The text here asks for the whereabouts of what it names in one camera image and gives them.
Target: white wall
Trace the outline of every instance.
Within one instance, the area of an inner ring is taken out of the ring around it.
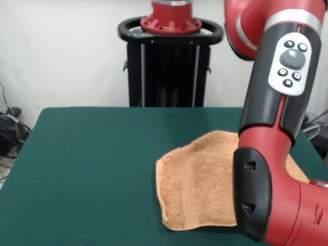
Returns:
[[[126,43],[117,25],[146,15],[151,0],[0,0],[0,82],[11,106],[35,124],[46,107],[128,106],[128,79],[122,67]],[[194,15],[224,23],[222,0],[194,0]],[[328,36],[324,29],[323,40]],[[328,46],[309,110],[328,107]],[[227,39],[213,47],[206,106],[244,102],[252,63],[239,60]]]

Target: red flange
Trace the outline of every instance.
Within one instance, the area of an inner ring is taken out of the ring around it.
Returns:
[[[184,35],[201,29],[201,21],[193,18],[191,0],[152,0],[152,6],[151,15],[140,23],[149,32]]]

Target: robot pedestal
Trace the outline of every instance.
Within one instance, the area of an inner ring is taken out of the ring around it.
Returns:
[[[130,106],[203,107],[210,45],[221,42],[223,29],[192,18],[189,1],[184,6],[166,2],[186,1],[153,1],[151,16],[131,18],[118,26],[119,37],[128,42],[124,68]]]

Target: gray scroll wheel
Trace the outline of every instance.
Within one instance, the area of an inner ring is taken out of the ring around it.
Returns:
[[[305,65],[306,57],[300,50],[286,50],[281,55],[280,62],[287,68],[300,70]]]

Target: black metal stand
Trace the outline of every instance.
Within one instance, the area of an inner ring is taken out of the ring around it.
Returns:
[[[203,107],[210,45],[221,42],[220,25],[203,20],[202,32],[191,35],[159,35],[140,26],[142,17],[118,26],[127,41],[129,99],[131,107]]]

